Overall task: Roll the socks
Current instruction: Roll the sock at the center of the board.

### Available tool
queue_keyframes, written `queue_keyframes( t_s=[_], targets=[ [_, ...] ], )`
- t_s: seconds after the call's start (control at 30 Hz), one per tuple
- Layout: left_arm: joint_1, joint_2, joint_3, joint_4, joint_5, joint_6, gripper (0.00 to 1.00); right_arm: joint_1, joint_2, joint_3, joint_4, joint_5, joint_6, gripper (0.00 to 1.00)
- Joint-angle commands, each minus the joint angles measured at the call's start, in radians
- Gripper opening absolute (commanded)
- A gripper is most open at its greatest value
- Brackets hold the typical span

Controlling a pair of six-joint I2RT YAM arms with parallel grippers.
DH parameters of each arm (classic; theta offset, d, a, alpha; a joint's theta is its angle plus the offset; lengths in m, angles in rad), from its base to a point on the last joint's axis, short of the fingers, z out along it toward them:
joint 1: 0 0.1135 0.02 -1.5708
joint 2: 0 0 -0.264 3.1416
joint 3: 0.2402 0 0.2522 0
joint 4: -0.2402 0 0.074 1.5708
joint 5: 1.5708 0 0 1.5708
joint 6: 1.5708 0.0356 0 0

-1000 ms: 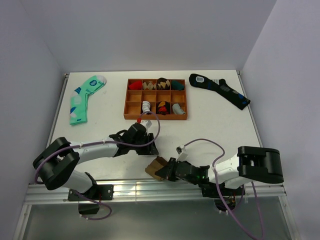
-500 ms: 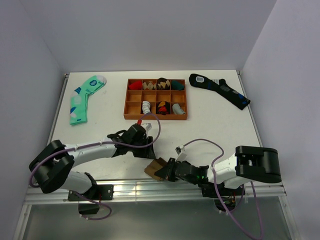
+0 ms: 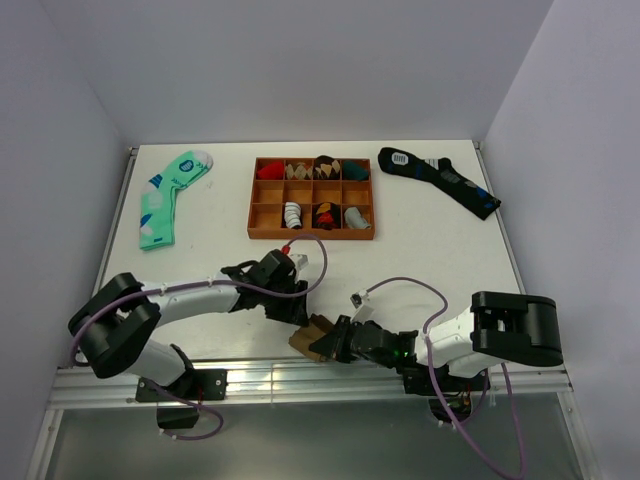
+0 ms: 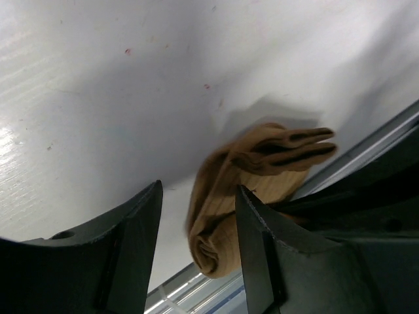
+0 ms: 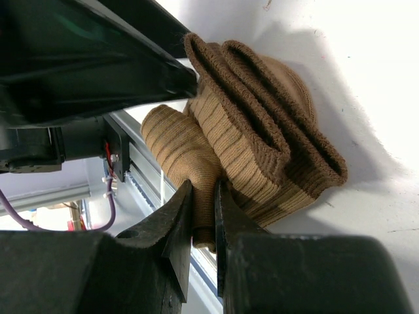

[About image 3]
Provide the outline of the tan brown ribbed sock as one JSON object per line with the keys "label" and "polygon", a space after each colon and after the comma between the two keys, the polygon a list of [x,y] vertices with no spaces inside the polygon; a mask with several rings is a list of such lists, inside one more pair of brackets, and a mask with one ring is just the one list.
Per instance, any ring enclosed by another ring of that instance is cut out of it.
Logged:
{"label": "tan brown ribbed sock", "polygon": [[288,340],[288,344],[304,357],[316,362],[327,362],[329,358],[312,352],[310,345],[322,338],[334,328],[334,324],[322,315],[313,314],[309,317],[306,327],[299,327]]}

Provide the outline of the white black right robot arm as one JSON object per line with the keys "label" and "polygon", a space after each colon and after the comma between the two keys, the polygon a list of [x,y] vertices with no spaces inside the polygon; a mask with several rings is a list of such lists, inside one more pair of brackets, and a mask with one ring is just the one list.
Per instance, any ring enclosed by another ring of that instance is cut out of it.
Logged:
{"label": "white black right robot arm", "polygon": [[477,292],[469,308],[425,333],[388,331],[371,319],[366,297],[356,302],[355,315],[340,316],[311,352],[340,363],[367,360],[410,380],[427,377],[432,366],[446,390],[504,361],[541,368],[564,362],[556,303],[547,297]]}

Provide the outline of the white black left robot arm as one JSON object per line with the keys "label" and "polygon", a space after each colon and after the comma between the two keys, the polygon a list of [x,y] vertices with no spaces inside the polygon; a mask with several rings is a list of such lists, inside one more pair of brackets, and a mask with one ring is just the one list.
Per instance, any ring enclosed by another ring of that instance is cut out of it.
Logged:
{"label": "white black left robot arm", "polygon": [[196,385],[193,364],[177,345],[152,340],[152,333],[187,318],[256,307],[270,320],[305,326],[309,285],[298,274],[307,263],[304,255],[275,249],[260,261],[183,284],[151,287],[129,272],[118,274],[69,321],[73,349],[101,379],[131,373],[170,398],[183,399]]}

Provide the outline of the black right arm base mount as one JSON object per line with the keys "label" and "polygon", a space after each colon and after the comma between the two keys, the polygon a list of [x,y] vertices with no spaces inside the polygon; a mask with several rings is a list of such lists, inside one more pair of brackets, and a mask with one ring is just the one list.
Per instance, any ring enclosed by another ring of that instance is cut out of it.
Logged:
{"label": "black right arm base mount", "polygon": [[[397,368],[396,372],[402,377],[406,394],[430,397],[429,409],[431,414],[438,421],[452,423],[436,395],[427,366],[413,364]],[[474,415],[475,410],[480,407],[489,390],[488,371],[483,370],[472,378],[452,376],[449,374],[447,366],[435,368],[434,372],[446,404],[455,417],[461,423],[469,420]]]}

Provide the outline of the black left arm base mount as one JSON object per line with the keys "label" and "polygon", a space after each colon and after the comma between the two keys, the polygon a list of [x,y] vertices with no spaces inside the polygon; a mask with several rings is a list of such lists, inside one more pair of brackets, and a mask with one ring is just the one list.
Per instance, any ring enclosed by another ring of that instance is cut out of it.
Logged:
{"label": "black left arm base mount", "polygon": [[[181,441],[197,441],[217,435],[224,426],[222,414],[208,405],[225,399],[227,371],[225,369],[188,370],[169,386],[141,378],[135,401],[156,404],[156,423],[161,433]],[[215,422],[208,433],[188,434],[205,417]]]}

